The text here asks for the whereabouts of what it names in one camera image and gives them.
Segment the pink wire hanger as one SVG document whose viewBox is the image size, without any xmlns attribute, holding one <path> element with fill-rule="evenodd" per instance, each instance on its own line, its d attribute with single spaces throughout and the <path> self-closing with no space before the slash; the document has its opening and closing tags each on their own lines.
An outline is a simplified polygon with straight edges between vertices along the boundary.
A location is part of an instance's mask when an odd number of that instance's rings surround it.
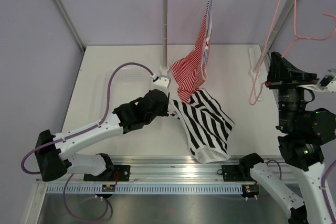
<svg viewBox="0 0 336 224">
<path fill-rule="evenodd" d="M 317 59 L 323 46 L 335 43 L 335 0 L 277 0 L 271 28 L 260 53 L 249 54 L 250 105 L 262 99 L 260 89 L 266 81 L 271 52 L 278 51 L 288 60 L 308 66 Z"/>
</svg>

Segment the black white striped tank top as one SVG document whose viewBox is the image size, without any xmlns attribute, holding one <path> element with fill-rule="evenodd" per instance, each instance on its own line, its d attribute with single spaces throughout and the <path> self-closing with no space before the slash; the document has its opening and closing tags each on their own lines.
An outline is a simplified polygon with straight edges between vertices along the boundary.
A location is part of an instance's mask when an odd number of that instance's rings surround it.
<svg viewBox="0 0 336 224">
<path fill-rule="evenodd" d="M 182 123 L 188 149 L 199 163 L 230 159 L 228 140 L 234 122 L 206 89 L 193 93 L 188 104 L 171 99 L 169 115 Z"/>
</svg>

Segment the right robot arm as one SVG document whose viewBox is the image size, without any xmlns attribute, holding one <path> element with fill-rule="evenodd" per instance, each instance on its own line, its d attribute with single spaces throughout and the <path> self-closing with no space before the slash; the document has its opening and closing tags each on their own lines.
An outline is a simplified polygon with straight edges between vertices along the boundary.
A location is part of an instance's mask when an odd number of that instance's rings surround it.
<svg viewBox="0 0 336 224">
<path fill-rule="evenodd" d="M 240 159 L 239 176 L 258 182 L 285 212 L 289 223 L 335 223 L 335 204 L 327 185 L 321 146 L 335 140 L 335 115 L 327 109 L 306 110 L 305 92 L 335 92 L 335 70 L 319 79 L 280 53 L 271 54 L 266 87 L 278 92 L 279 150 L 294 174 L 301 195 L 293 193 L 256 153 Z"/>
</svg>

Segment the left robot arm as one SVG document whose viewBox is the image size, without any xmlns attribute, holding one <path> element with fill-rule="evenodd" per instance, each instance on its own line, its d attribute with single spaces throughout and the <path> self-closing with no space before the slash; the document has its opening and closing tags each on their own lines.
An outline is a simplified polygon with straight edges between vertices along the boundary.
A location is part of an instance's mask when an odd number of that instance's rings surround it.
<svg viewBox="0 0 336 224">
<path fill-rule="evenodd" d="M 144 97 L 125 103 L 107 114 L 103 122 L 93 123 L 69 133 L 42 131 L 35 146 L 41 178 L 51 182 L 65 174 L 83 174 L 85 181 L 116 179 L 115 166 L 108 154 L 79 154 L 102 140 L 139 130 L 158 116 L 168 115 L 170 95 L 154 89 Z"/>
</svg>

